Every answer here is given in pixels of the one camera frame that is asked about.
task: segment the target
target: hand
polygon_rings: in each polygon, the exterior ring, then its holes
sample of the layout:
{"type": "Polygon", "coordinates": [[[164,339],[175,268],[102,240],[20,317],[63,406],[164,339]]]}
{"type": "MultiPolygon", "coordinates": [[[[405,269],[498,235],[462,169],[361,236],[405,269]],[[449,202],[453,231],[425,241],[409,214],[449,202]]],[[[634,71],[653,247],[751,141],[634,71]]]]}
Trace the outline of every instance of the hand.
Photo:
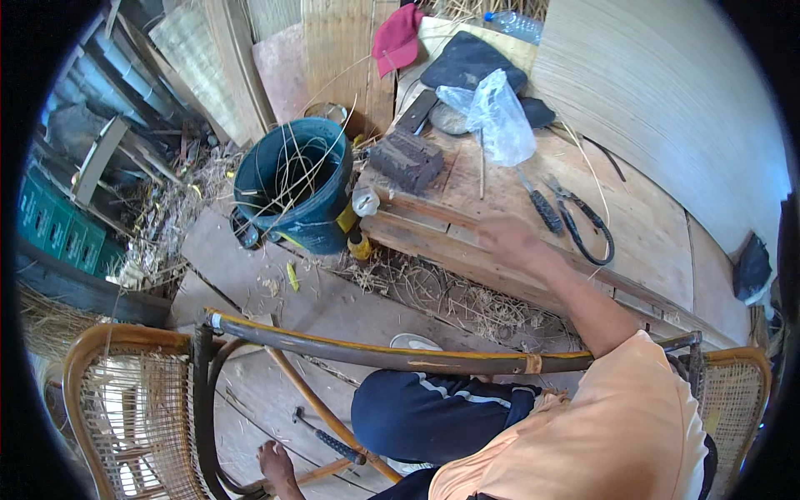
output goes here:
{"type": "Polygon", "coordinates": [[[286,454],[286,448],[281,443],[267,441],[258,447],[258,464],[264,477],[269,479],[280,490],[284,486],[294,486],[297,483],[294,479],[294,466],[291,458],[286,454]]]}
{"type": "Polygon", "coordinates": [[[563,263],[530,225],[509,215],[482,221],[478,227],[478,244],[504,266],[529,272],[536,278],[542,278],[563,263]]]}

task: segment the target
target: green crate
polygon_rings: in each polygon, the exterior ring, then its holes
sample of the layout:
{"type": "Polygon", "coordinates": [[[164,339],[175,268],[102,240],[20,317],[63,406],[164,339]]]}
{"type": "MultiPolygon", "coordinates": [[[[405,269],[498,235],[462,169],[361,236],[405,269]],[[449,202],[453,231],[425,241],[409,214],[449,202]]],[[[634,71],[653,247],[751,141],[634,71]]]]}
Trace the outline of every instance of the green crate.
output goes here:
{"type": "Polygon", "coordinates": [[[75,208],[36,170],[23,178],[18,199],[17,231],[56,258],[63,252],[75,208]]]}
{"type": "Polygon", "coordinates": [[[100,256],[94,275],[98,278],[105,278],[109,273],[116,274],[118,268],[122,265],[124,257],[125,251],[119,245],[110,240],[105,240],[100,249],[100,256]]]}
{"type": "Polygon", "coordinates": [[[52,202],[52,210],[47,225],[44,227],[44,250],[46,253],[56,258],[61,258],[66,243],[66,235],[72,223],[75,210],[72,207],[65,208],[60,200],[54,199],[47,192],[45,197],[52,202]]]}
{"type": "Polygon", "coordinates": [[[106,232],[94,224],[86,227],[86,237],[83,239],[78,256],[78,269],[89,274],[94,274],[100,258],[100,249],[106,240],[106,232]]]}
{"type": "Polygon", "coordinates": [[[63,262],[66,262],[72,267],[78,267],[78,263],[81,260],[83,242],[86,240],[86,235],[88,233],[88,225],[82,224],[79,220],[79,215],[76,213],[75,216],[72,217],[70,228],[66,232],[64,251],[61,253],[61,260],[63,262]]]}
{"type": "Polygon", "coordinates": [[[22,178],[22,187],[17,200],[17,232],[26,240],[36,244],[37,227],[42,221],[37,220],[39,202],[42,199],[42,188],[28,178],[22,178]]]}

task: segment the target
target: navy blue pants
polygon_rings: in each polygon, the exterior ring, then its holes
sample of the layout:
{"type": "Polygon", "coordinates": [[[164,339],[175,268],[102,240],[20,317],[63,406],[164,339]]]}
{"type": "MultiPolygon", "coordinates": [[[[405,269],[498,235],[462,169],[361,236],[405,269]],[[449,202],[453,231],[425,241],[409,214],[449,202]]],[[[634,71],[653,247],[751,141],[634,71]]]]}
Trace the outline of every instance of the navy blue pants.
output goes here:
{"type": "MultiPolygon", "coordinates": [[[[356,439],[369,451],[440,466],[476,453],[525,418],[541,392],[462,375],[379,370],[355,391],[350,415],[356,439]]],[[[426,500],[435,473],[418,470],[372,500],[426,500]]]]}

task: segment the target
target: pruning shears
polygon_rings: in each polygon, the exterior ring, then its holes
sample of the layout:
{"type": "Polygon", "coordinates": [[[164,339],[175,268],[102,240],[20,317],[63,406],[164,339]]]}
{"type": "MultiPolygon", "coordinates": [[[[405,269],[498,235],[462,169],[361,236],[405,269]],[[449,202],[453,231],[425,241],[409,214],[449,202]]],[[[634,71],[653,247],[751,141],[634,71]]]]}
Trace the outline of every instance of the pruning shears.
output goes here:
{"type": "Polygon", "coordinates": [[[606,227],[606,224],[602,221],[602,219],[583,200],[575,196],[575,193],[564,189],[561,184],[558,183],[558,180],[552,175],[544,181],[545,184],[547,184],[547,187],[549,187],[553,193],[555,193],[558,211],[561,212],[561,216],[564,219],[564,225],[572,235],[575,245],[578,245],[578,250],[581,251],[583,256],[586,257],[589,262],[595,264],[596,266],[604,266],[605,264],[611,262],[611,259],[614,258],[614,239],[611,237],[611,232],[608,230],[608,227],[606,227]],[[564,205],[565,200],[571,200],[572,203],[581,209],[581,211],[589,218],[589,220],[592,221],[594,227],[598,228],[602,232],[603,237],[605,237],[606,241],[608,242],[608,255],[605,258],[598,259],[593,257],[583,245],[583,240],[581,239],[581,235],[575,225],[575,221],[572,219],[570,212],[564,205]]]}

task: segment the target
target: man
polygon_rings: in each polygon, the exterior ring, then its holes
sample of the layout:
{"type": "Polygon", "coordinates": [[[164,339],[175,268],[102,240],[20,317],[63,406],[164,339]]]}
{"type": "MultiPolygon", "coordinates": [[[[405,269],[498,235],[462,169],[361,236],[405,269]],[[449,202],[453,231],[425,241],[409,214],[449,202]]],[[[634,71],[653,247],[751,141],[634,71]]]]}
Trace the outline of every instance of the man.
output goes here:
{"type": "MultiPolygon", "coordinates": [[[[523,221],[491,219],[478,236],[564,304],[595,361],[572,402],[532,386],[374,372],[354,396],[356,438],[422,465],[373,500],[705,497],[716,464],[704,474],[698,404],[663,350],[523,221]]],[[[266,443],[258,459],[281,500],[303,499],[280,444],[266,443]]]]}

